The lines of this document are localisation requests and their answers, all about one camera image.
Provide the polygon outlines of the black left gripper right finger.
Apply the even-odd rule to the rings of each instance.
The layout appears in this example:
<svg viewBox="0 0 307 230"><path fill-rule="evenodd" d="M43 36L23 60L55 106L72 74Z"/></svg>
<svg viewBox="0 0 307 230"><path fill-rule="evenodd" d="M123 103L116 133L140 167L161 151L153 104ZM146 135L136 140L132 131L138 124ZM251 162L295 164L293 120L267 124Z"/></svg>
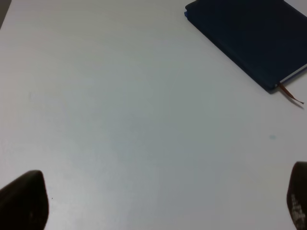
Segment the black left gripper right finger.
<svg viewBox="0 0 307 230"><path fill-rule="evenodd" d="M287 191L287 206L297 230L307 229L307 162L294 164Z"/></svg>

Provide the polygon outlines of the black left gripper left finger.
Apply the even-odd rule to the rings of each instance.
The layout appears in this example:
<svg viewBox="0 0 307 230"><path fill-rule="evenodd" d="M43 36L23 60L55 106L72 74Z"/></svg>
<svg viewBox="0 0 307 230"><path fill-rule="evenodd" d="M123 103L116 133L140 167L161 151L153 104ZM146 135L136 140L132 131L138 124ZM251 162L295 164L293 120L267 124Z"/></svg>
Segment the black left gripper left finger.
<svg viewBox="0 0 307 230"><path fill-rule="evenodd" d="M0 190L0 228L2 230L43 230L49 203L43 173L24 173Z"/></svg>

